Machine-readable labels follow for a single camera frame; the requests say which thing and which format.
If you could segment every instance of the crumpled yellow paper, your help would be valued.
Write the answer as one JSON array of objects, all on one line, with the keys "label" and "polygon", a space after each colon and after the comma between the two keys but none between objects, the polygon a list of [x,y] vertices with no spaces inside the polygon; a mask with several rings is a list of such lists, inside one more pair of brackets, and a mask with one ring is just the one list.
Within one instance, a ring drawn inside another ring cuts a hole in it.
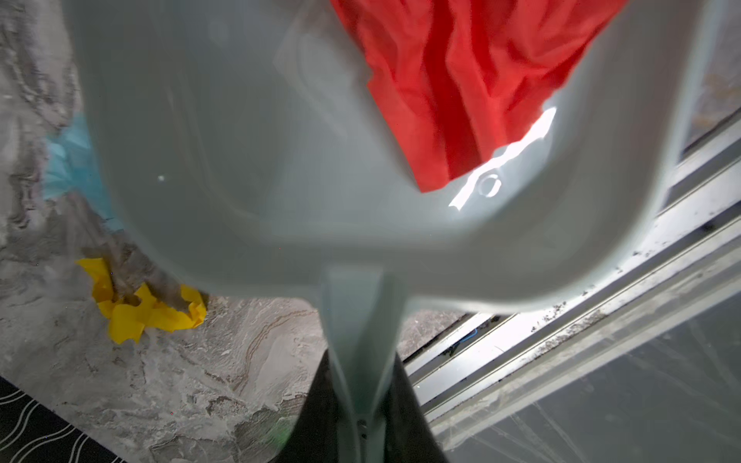
[{"label": "crumpled yellow paper", "polygon": [[110,271],[103,259],[80,259],[76,263],[93,279],[93,299],[98,303],[100,313],[110,320],[108,335],[117,344],[127,339],[139,342],[146,327],[172,333],[195,328],[206,318],[206,304],[195,288],[180,285],[180,296],[190,302],[188,313],[159,301],[152,296],[146,283],[142,283],[134,293],[142,300],[139,305],[126,304],[123,299],[116,300]]}]

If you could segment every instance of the floor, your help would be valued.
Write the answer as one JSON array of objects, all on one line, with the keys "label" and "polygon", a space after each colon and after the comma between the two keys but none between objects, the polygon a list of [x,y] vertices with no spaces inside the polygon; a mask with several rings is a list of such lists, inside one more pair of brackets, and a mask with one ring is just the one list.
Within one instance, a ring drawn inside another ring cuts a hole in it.
[{"label": "floor", "polygon": [[[740,40],[722,36],[691,140],[741,106]],[[59,0],[0,3],[0,56],[0,376],[131,463],[266,462],[325,349],[316,311],[209,295],[197,330],[112,343],[75,259],[105,256],[117,285],[146,280],[176,307],[177,283],[75,194],[41,199],[45,139],[82,111]],[[458,316],[408,320],[402,357]]]}]

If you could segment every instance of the black rug with white lines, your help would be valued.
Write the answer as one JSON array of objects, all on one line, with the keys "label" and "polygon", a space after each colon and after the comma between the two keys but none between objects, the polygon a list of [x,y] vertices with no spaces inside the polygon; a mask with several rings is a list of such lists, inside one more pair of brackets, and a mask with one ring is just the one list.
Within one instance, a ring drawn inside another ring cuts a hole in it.
[{"label": "black rug with white lines", "polygon": [[125,463],[0,378],[0,463]]}]

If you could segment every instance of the white wavy line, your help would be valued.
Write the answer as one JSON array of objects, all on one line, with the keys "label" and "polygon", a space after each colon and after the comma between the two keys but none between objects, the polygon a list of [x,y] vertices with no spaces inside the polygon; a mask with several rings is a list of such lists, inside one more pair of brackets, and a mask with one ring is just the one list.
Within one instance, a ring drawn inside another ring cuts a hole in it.
[{"label": "white wavy line", "polygon": [[80,433],[80,435],[77,436],[77,440],[75,440],[75,443],[72,444],[72,450],[70,451],[70,459],[67,460],[67,463],[72,463],[72,458],[75,456],[75,450],[77,450],[77,443],[80,442],[80,439],[82,439],[82,436],[84,436],[84,434]]},{"label": "white wavy line", "polygon": [[0,444],[2,444],[3,442],[7,441],[8,438],[10,438],[16,432],[16,430],[18,429],[18,426],[21,425],[21,421],[23,421],[23,417],[24,417],[24,415],[26,413],[26,409],[28,408],[29,405],[31,405],[33,403],[36,403],[36,404],[31,408],[31,410],[28,411],[28,414],[26,415],[26,420],[23,423],[23,428],[21,429],[20,434],[18,434],[15,438],[13,438],[12,441],[8,442],[5,446],[0,447],[0,452],[2,452],[3,450],[5,450],[6,448],[8,448],[15,441],[17,441],[18,440],[18,437],[20,437],[20,435],[23,434],[23,432],[26,430],[26,425],[28,424],[28,417],[31,416],[31,413],[33,413],[33,411],[36,409],[36,407],[39,406],[39,403],[38,402],[34,402],[33,400],[28,401],[28,403],[26,404],[26,406],[23,407],[23,410],[21,410],[21,415],[18,417],[18,421],[16,422],[16,426],[13,428],[12,431],[10,431],[10,434],[8,434],[7,436],[5,436],[0,441]]},{"label": "white wavy line", "polygon": [[18,399],[23,399],[23,398],[24,398],[25,396],[26,396],[26,393],[23,393],[23,394],[21,394],[20,396],[18,396],[18,397],[15,397],[15,398],[13,398],[13,399],[11,399],[11,400],[6,400],[5,402],[0,402],[0,405],[5,405],[5,404],[9,404],[9,403],[11,403],[11,402],[15,402],[15,401],[16,401],[16,400],[18,400]]},{"label": "white wavy line", "polygon": [[[62,434],[61,436],[57,436],[57,437],[55,437],[53,439],[49,439],[51,436],[54,436],[55,434],[59,434],[63,430],[67,429],[68,427],[71,427],[72,429],[70,429],[69,431],[67,431],[65,434]],[[25,460],[26,457],[29,456],[31,454],[31,452],[33,452],[36,448],[41,447],[42,445],[46,445],[49,442],[54,442],[54,441],[58,441],[59,439],[64,439],[65,437],[69,436],[71,433],[74,433],[75,431],[76,431],[76,429],[71,424],[68,424],[67,426],[63,427],[62,429],[56,431],[55,433],[47,434],[46,436],[37,437],[36,439],[32,440],[31,442],[29,442],[26,445],[24,445],[23,447],[21,447],[21,449],[19,451],[17,451],[15,455],[13,455],[13,457],[10,459],[10,462],[9,463],[13,463],[16,460],[16,457],[18,455],[20,455],[22,451],[26,450],[26,447],[28,447],[31,444],[34,444],[35,442],[43,441],[43,442],[41,442],[39,444],[36,444],[33,447],[31,447],[26,453],[23,454],[23,456],[21,457],[21,459],[18,460],[17,463],[22,463],[23,460]]]},{"label": "white wavy line", "polygon": [[80,454],[82,453],[82,446],[85,445],[85,442],[89,439],[89,436],[85,436],[85,440],[82,441],[79,447],[77,447],[77,458],[75,458],[75,463],[80,463]]},{"label": "white wavy line", "polygon": [[8,397],[13,397],[14,395],[16,395],[19,392],[21,392],[21,390],[20,389],[16,389],[16,391],[14,393],[8,394],[7,396],[0,397],[0,400],[5,400]]}]

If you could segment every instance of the blue wire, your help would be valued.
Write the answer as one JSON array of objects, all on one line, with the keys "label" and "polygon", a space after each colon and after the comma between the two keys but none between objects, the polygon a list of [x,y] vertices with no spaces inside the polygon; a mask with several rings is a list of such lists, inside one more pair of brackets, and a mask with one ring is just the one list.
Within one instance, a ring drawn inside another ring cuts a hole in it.
[{"label": "blue wire", "polygon": [[468,336],[466,336],[465,338],[463,338],[463,339],[460,340],[461,344],[464,343],[464,342],[466,342],[467,340],[473,338],[478,333],[479,333],[479,328],[475,328],[473,330],[473,333],[469,334]]}]

